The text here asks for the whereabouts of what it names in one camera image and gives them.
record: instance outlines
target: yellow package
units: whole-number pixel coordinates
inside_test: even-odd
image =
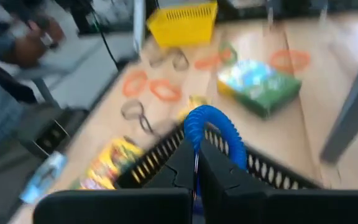
[[[189,96],[189,100],[187,102],[187,108],[183,109],[178,116],[179,122],[182,122],[186,119],[187,115],[190,113],[190,111],[194,110],[198,106],[201,105],[208,105],[211,101],[205,97],[205,96],[197,96],[197,95],[191,95]]]
[[[113,139],[80,179],[80,189],[115,189],[115,180],[143,153],[141,148],[123,138]]]

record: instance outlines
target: blue coiled cord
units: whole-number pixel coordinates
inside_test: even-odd
[[[230,160],[241,169],[246,169],[246,147],[237,129],[222,111],[210,105],[201,105],[195,108],[190,111],[185,120],[185,137],[193,143],[195,154],[200,149],[201,141],[204,138],[204,126],[207,122],[217,127],[223,139],[227,141]]]

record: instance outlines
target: yellow basket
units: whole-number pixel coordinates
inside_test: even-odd
[[[216,2],[158,9],[147,26],[161,47],[209,43],[216,18]]]

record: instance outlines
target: table leg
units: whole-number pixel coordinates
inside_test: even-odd
[[[34,84],[37,86],[38,90],[40,91],[42,97],[44,98],[45,102],[51,103],[54,106],[59,106],[57,101],[53,98],[52,94],[49,91],[48,86],[45,84],[42,78],[36,78],[33,80]]]
[[[358,75],[320,154],[321,160],[336,164],[358,134]]]

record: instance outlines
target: green box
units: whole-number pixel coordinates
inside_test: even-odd
[[[218,73],[218,91],[262,118],[296,98],[300,88],[301,81],[255,60],[238,61]]]

